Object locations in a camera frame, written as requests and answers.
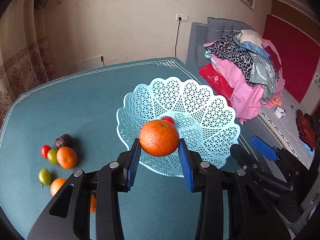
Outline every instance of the red tomato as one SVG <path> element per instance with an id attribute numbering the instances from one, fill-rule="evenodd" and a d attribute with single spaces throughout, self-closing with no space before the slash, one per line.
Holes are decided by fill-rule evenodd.
<path id="1" fill-rule="evenodd" d="M 164 117 L 162 117 L 161 119 L 162 119 L 162 120 L 165 120 L 165 121 L 167 121 L 167 122 L 169 122 L 169 123 L 172 123 L 173 125 L 176 125 L 175 120 L 174 120 L 172 117 L 170 117 L 170 116 L 164 116 Z"/>
<path id="2" fill-rule="evenodd" d="M 43 145 L 41 148 L 41 155 L 43 158 L 47 159 L 48 151 L 51 150 L 49 145 Z"/>

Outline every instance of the curtain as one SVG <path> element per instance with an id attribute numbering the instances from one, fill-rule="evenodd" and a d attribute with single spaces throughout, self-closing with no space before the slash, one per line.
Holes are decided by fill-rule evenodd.
<path id="1" fill-rule="evenodd" d="M 0 125 L 22 92 L 53 77 L 44 11 L 34 4 L 12 0 L 0 19 Z"/>

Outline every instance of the silver bolt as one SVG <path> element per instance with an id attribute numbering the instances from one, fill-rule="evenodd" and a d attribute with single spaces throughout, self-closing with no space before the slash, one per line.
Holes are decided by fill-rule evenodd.
<path id="1" fill-rule="evenodd" d="M 239 169 L 239 170 L 237 170 L 237 174 L 238 174 L 239 176 L 244 176 L 244 175 L 245 175 L 245 171 L 242 170 L 242 169 Z"/>
<path id="2" fill-rule="evenodd" d="M 79 177 L 79 176 L 82 175 L 82 173 L 83 173 L 83 171 L 81 171 L 81 170 L 76 170 L 76 171 L 73 173 L 73 175 L 74 175 L 75 177 Z"/>
<path id="3" fill-rule="evenodd" d="M 115 168 L 119 167 L 119 163 L 112 162 L 112 163 L 109 164 L 109 167 L 112 168 L 112 169 L 115 169 Z"/>
<path id="4" fill-rule="evenodd" d="M 209 168 L 210 164 L 208 162 L 201 162 L 200 166 L 203 168 Z"/>

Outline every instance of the gray headboard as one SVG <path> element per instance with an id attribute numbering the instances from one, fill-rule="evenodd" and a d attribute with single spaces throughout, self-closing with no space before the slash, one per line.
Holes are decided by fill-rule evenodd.
<path id="1" fill-rule="evenodd" d="M 239 33 L 243 29 L 253 30 L 242 22 L 213 17 L 208 17 L 208 24 L 192 23 L 186 68 L 194 71 L 195 68 L 199 69 L 210 63 L 210 60 L 204 56 L 206 49 L 202 46 L 203 44 L 216 41 L 226 35 Z"/>

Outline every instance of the light blue plastic basket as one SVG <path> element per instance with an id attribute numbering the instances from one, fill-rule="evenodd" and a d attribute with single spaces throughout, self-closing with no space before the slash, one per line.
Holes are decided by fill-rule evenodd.
<path id="1" fill-rule="evenodd" d="M 140 84 L 124 97 L 124 107 L 116 113 L 117 133 L 129 150 L 142 126 L 151 120 L 171 116 L 189 150 L 217 168 L 226 164 L 230 146 L 238 143 L 239 125 L 235 111 L 223 96 L 215 96 L 207 85 L 177 77 L 156 78 Z M 166 157 L 153 157 L 143 150 L 140 163 L 165 176 L 183 177 L 178 151 Z"/>

